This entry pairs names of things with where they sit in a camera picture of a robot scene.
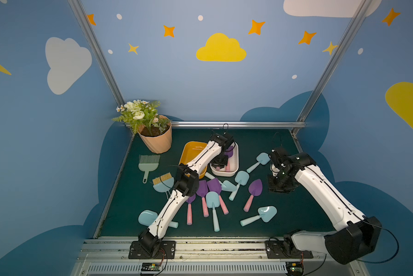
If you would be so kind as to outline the purple pointed shovel pink handle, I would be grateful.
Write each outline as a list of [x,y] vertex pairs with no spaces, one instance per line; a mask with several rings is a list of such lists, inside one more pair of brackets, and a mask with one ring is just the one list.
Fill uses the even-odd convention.
[[230,146],[225,152],[224,155],[230,159],[234,155],[234,148],[235,146]]

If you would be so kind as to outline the white plastic storage box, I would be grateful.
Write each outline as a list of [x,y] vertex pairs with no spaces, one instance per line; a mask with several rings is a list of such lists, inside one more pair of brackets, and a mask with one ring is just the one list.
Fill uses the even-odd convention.
[[236,142],[234,142],[231,146],[235,146],[234,155],[231,157],[231,171],[230,172],[217,171],[216,167],[218,166],[214,165],[213,162],[211,162],[209,167],[211,168],[212,173],[214,175],[220,176],[220,177],[232,177],[239,170],[239,146]]

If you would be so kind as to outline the yellow plastic storage box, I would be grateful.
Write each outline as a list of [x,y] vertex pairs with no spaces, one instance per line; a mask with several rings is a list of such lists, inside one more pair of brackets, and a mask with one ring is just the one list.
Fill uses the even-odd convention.
[[200,141],[187,142],[183,148],[178,168],[180,168],[183,164],[188,164],[190,161],[196,158],[207,145],[207,143]]

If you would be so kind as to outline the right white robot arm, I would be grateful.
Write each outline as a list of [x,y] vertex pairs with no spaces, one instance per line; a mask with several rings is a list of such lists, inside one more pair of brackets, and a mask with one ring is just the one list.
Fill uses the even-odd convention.
[[315,251],[330,255],[346,265],[375,251],[382,224],[376,217],[367,217],[354,207],[328,180],[307,153],[289,155],[283,148],[268,154],[271,172],[268,189],[290,193],[304,187],[331,221],[332,232],[298,231],[285,236],[287,249]]

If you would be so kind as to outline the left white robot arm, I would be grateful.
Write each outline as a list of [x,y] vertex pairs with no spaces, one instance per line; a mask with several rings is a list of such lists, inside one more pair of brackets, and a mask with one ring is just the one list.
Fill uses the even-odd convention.
[[188,198],[196,194],[199,188],[199,174],[214,158],[224,157],[225,151],[233,143],[234,137],[228,132],[223,135],[212,133],[206,147],[194,159],[187,164],[178,165],[170,198],[153,223],[138,236],[138,242],[145,251],[143,256],[157,256],[170,222]]

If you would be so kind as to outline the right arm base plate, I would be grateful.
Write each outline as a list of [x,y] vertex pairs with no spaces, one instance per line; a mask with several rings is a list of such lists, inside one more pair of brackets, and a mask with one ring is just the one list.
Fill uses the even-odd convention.
[[265,249],[268,259],[313,259],[311,251],[300,251],[291,241],[266,240]]

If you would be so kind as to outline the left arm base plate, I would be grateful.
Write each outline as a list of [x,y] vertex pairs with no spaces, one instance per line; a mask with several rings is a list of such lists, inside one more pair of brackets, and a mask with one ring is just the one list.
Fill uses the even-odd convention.
[[157,253],[151,255],[146,252],[139,241],[133,241],[129,248],[128,259],[162,259],[164,253],[166,259],[174,259],[175,246],[175,241],[162,241]]

